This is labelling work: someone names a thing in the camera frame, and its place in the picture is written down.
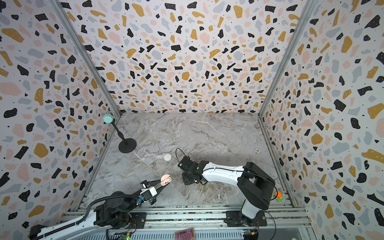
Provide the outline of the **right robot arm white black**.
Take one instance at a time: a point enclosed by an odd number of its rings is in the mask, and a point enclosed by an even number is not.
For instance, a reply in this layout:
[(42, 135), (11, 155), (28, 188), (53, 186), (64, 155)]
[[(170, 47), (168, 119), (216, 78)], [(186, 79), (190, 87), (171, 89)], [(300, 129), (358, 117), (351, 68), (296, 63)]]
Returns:
[(270, 202), (278, 192), (275, 180), (252, 162), (244, 166), (230, 167), (217, 165), (208, 161), (194, 162), (184, 156), (178, 167), (183, 171), (185, 186), (191, 184), (205, 185), (208, 182), (220, 182), (238, 187), (245, 196), (238, 217), (227, 216), (232, 225), (254, 226), (260, 224), (262, 211), (269, 209)]

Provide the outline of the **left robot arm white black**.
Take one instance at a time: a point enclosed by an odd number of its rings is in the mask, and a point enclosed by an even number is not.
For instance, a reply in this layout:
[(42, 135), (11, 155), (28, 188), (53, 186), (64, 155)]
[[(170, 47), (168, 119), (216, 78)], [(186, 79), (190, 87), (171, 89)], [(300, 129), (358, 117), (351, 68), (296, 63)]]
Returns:
[(97, 230), (121, 230), (124, 234), (130, 230), (143, 229), (147, 214), (132, 211), (143, 203), (153, 205), (157, 196), (172, 181), (170, 175), (164, 175), (156, 181), (141, 182), (141, 189), (133, 194), (116, 191), (110, 196), (92, 201), (86, 212), (75, 219), (56, 226), (35, 225), (30, 230), (30, 240), (69, 240), (82, 238)]

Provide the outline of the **pink round earbud case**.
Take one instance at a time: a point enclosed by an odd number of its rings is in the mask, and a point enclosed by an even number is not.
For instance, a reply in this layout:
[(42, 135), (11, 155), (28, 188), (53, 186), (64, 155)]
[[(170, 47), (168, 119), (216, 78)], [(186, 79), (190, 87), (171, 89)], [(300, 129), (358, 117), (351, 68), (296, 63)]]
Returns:
[(161, 177), (161, 186), (166, 186), (172, 181), (170, 175), (166, 174)]

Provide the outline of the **white earbud charging case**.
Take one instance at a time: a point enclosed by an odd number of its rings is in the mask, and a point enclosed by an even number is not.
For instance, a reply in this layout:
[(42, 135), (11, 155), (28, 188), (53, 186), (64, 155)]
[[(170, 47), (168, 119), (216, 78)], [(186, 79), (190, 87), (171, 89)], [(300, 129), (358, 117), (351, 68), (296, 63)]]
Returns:
[(171, 159), (172, 159), (172, 155), (171, 155), (171, 154), (166, 154), (166, 155), (164, 155), (164, 160), (165, 160), (166, 162), (169, 162)]

